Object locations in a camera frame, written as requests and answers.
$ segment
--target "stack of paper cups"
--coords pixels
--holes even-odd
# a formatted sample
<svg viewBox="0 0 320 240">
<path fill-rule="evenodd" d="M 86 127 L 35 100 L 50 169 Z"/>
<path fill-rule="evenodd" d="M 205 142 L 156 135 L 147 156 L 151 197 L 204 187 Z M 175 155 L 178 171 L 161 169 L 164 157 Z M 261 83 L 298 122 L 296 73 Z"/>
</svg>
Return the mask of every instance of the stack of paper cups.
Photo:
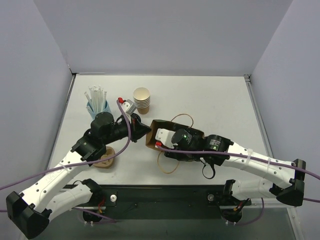
<svg viewBox="0 0 320 240">
<path fill-rule="evenodd" d="M 133 92 L 136 109 L 140 114 L 146 114 L 150 108 L 150 92 L 145 87 L 139 87 Z"/>
</svg>

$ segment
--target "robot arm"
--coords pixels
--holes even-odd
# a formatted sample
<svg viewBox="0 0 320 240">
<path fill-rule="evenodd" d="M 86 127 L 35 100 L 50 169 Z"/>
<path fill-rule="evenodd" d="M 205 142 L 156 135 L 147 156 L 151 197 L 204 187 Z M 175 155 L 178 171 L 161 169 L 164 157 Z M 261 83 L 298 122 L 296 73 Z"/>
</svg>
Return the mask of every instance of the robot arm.
<svg viewBox="0 0 320 240">
<path fill-rule="evenodd" d="M 151 129 L 141 123 L 133 113 L 136 109 L 132 101 L 119 99 L 123 112 L 130 122 L 132 142 L 137 142 Z M 109 112 L 99 113 L 84 136 L 67 153 L 52 171 L 21 193 L 13 191 L 6 198 L 8 217 L 28 239 L 38 236 L 56 216 L 79 204 L 92 199 L 102 199 L 101 187 L 91 179 L 83 180 L 77 187 L 60 193 L 59 191 L 80 172 L 89 168 L 91 162 L 99 160 L 106 152 L 106 145 L 128 136 L 124 116 L 116 121 Z"/>
<path fill-rule="evenodd" d="M 261 177 L 257 181 L 227 180 L 222 198 L 235 198 L 239 201 L 249 198 L 276 198 L 279 202 L 301 206 L 304 198 L 305 174 L 287 167 L 270 163 L 279 163 L 306 169 L 306 162 L 296 159 L 293 162 L 281 161 L 253 152 L 239 144 L 218 135 L 203 137 L 200 131 L 175 124 L 173 129 L 159 128 L 156 132 L 155 147 L 165 151 L 168 158 L 178 161 L 200 161 L 201 158 L 214 170 L 214 165 L 232 167 Z M 260 162 L 251 158 L 265 160 Z"/>
</svg>

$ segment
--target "screw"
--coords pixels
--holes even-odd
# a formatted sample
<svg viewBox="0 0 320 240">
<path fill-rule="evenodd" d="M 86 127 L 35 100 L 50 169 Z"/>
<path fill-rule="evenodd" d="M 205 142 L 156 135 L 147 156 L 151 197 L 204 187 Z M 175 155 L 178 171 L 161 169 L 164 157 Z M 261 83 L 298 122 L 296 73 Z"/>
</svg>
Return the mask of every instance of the screw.
<svg viewBox="0 0 320 240">
<path fill-rule="evenodd" d="M 115 201 L 117 201 L 117 196 L 114 195 L 114 194 L 112 194 L 112 195 L 110 196 L 110 201 L 111 201 L 112 203 L 114 203 Z"/>
<path fill-rule="evenodd" d="M 208 200 L 209 200 L 210 202 L 212 202 L 214 199 L 215 199 L 215 196 L 214 196 L 213 194 L 209 194 L 209 195 L 208 195 Z"/>
</svg>

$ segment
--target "white knob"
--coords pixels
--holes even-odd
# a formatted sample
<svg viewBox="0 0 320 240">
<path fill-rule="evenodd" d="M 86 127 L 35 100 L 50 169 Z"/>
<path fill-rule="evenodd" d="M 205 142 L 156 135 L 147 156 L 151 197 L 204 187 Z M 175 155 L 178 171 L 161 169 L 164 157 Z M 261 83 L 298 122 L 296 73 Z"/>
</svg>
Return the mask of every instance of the white knob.
<svg viewBox="0 0 320 240">
<path fill-rule="evenodd" d="M 114 194 L 112 194 L 112 195 L 110 196 L 110 201 L 111 201 L 112 203 L 114 203 L 115 201 L 117 201 L 117 196 L 114 195 Z"/>
</svg>

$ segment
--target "red cap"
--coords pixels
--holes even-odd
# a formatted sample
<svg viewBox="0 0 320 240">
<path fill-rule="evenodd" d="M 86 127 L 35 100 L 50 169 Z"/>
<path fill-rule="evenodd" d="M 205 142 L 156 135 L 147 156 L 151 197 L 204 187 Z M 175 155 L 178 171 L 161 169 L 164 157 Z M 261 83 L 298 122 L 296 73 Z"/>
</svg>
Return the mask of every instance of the red cap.
<svg viewBox="0 0 320 240">
<path fill-rule="evenodd" d="M 118 97 L 119 103 L 123 104 L 125 101 L 122 99 L 122 97 Z"/>
</svg>

